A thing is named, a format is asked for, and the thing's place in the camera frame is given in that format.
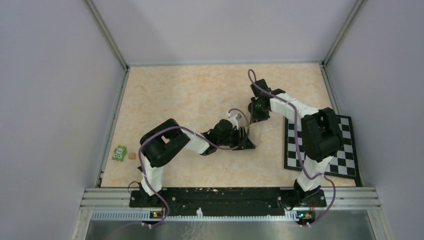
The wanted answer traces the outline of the small tan block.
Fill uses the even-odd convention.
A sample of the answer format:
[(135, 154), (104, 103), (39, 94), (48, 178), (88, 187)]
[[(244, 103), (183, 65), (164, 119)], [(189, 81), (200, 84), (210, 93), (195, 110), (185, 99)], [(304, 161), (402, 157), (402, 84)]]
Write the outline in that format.
[(135, 160), (137, 158), (137, 154), (135, 152), (130, 152), (127, 157), (129, 160)]

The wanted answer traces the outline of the aluminium front rail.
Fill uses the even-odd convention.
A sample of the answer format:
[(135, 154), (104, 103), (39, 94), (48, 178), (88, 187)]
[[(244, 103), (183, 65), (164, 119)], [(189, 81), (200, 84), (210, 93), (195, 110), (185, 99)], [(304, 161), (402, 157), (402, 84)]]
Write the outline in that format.
[(323, 187), (298, 200), (289, 187), (168, 187), (144, 197), (136, 188), (89, 188), (80, 208), (93, 220), (298, 221), (324, 210), (375, 210), (372, 187)]

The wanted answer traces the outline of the green white small package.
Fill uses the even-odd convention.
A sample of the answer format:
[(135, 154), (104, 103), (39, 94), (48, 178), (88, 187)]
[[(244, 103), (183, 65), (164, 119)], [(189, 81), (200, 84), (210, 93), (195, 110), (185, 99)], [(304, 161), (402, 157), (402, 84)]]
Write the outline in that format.
[(118, 145), (114, 149), (111, 159), (113, 161), (123, 162), (127, 153), (128, 153), (128, 149), (126, 146)]

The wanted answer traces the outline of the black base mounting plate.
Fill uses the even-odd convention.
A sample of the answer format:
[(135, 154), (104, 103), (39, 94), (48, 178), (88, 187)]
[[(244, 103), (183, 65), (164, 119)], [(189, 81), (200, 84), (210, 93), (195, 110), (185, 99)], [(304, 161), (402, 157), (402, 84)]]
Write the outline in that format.
[(168, 187), (150, 197), (133, 190), (129, 200), (131, 208), (169, 211), (169, 217), (193, 216), (197, 210), (206, 217), (283, 216), (294, 208), (326, 206), (321, 189), (300, 195), (287, 187)]

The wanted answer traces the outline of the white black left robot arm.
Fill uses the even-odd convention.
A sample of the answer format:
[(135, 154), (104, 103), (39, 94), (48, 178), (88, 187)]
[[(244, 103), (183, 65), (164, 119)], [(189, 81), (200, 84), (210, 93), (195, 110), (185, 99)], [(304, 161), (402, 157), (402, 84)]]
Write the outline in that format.
[(213, 128), (196, 133), (170, 118), (140, 139), (138, 152), (143, 177), (141, 200), (149, 207), (160, 202), (164, 167), (182, 150), (208, 156), (221, 150), (253, 150), (250, 129), (239, 126), (236, 119), (222, 119)]

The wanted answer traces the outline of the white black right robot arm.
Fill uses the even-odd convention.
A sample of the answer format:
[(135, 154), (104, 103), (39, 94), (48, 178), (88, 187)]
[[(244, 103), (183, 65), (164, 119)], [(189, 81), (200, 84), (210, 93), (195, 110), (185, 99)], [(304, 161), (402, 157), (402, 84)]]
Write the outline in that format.
[(307, 206), (321, 188), (325, 170), (344, 145), (338, 118), (332, 108), (318, 109), (288, 95), (271, 90), (264, 79), (252, 80), (254, 97), (249, 104), (252, 122), (267, 120), (270, 112), (294, 123), (294, 145), (301, 173), (285, 200), (291, 207)]

